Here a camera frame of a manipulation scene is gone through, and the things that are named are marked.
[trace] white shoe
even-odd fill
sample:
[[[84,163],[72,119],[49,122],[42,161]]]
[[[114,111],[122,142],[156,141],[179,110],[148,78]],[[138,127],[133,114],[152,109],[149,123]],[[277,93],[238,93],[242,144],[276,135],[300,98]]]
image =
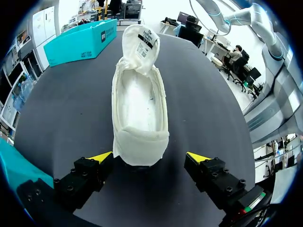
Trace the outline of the white shoe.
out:
[[[152,166],[169,142],[164,84],[154,66],[160,38],[143,25],[129,26],[122,38],[112,86],[114,157],[132,166]]]

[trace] white refrigerator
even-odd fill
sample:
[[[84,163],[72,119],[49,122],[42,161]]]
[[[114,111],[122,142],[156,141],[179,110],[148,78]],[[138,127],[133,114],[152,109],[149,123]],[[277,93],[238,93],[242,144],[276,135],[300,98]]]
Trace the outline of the white refrigerator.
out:
[[[43,71],[49,66],[43,47],[56,37],[54,9],[52,6],[33,15],[34,45]]]

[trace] turquoise box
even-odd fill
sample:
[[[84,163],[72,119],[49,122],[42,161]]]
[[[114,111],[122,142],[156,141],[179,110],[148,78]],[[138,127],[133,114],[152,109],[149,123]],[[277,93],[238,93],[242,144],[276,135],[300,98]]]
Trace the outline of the turquoise box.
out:
[[[117,36],[117,20],[83,24],[62,33],[44,46],[49,65],[96,58]]]

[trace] black table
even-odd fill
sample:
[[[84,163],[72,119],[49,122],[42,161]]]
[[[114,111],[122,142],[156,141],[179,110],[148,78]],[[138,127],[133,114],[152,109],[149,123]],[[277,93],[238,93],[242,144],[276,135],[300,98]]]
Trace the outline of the black table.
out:
[[[192,43],[160,35],[155,63],[166,90],[169,145],[148,172],[117,158],[100,193],[75,215],[104,227],[217,226],[224,212],[200,193],[184,170],[187,151],[219,157],[251,189],[255,181],[250,134],[224,78]],[[18,123],[15,147],[55,178],[81,156],[112,150],[111,86],[122,56],[122,33],[92,60],[48,68]]]

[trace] shoe upper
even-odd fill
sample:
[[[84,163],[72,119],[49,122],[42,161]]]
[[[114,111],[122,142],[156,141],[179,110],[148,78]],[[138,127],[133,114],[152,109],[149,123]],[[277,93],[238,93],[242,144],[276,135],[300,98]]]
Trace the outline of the shoe upper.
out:
[[[146,35],[146,39],[138,37],[144,34],[149,36]],[[116,66],[112,85],[112,119],[115,136],[113,153],[114,157],[120,155],[129,165],[152,166],[162,158],[169,142],[165,89],[160,72],[154,66],[159,53],[160,39],[150,29],[142,25],[134,25],[125,30],[122,44],[123,57]],[[124,121],[123,114],[129,114],[121,111],[121,105],[124,105],[120,99],[123,98],[125,85],[122,77],[126,75],[125,70],[135,70],[141,77],[146,77],[151,82],[157,116],[157,127],[154,131],[141,130]]]
[[[146,75],[158,58],[160,38],[144,25],[131,25],[123,33],[122,49],[131,68]]]

